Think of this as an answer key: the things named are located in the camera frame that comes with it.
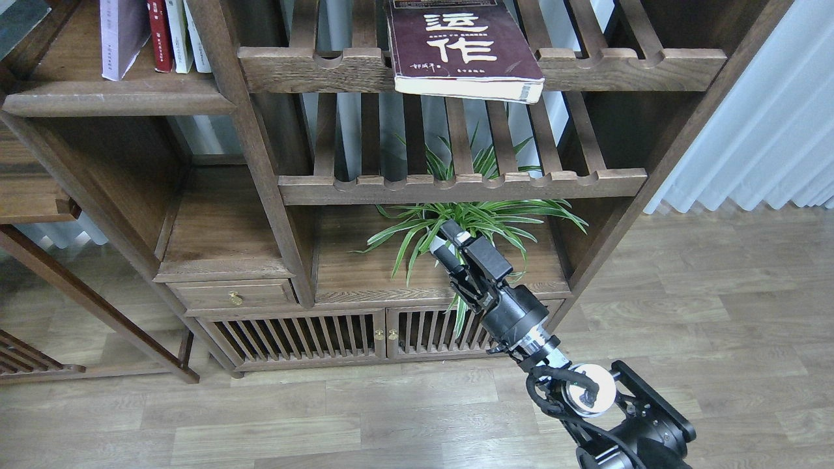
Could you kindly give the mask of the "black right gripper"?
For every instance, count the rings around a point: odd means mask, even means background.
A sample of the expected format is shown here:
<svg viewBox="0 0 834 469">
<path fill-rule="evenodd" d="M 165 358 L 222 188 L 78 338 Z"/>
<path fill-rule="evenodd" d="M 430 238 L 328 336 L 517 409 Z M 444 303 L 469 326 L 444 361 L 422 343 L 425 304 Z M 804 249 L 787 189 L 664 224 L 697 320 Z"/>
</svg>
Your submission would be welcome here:
<svg viewBox="0 0 834 469">
<path fill-rule="evenodd" d="M 483 329 L 496 343 L 487 353 L 547 356 L 550 339 L 541 324 L 548 311 L 524 285 L 507 284 L 504 278 L 513 271 L 509 261 L 488 238 L 471 237 L 455 220 L 442 223 L 440 235 L 451 246 L 439 246 L 433 255 L 470 309 L 483 314 Z"/>
</svg>

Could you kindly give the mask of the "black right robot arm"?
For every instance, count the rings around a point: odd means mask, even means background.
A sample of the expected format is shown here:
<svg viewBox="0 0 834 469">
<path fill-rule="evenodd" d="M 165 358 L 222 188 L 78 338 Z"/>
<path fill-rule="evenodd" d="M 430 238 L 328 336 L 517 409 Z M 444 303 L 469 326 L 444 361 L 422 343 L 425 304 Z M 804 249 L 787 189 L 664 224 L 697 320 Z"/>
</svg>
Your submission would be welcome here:
<svg viewBox="0 0 834 469">
<path fill-rule="evenodd" d="M 559 419 L 576 443 L 582 468 L 685 468 L 693 425 L 617 360 L 606 369 L 572 364 L 559 339 L 544 329 L 548 311 L 524 286 L 506 277 L 511 264 L 486 238 L 453 220 L 440 227 L 431 250 L 451 285 L 496 343 L 526 374 L 525 388 L 545 415 Z"/>
</svg>

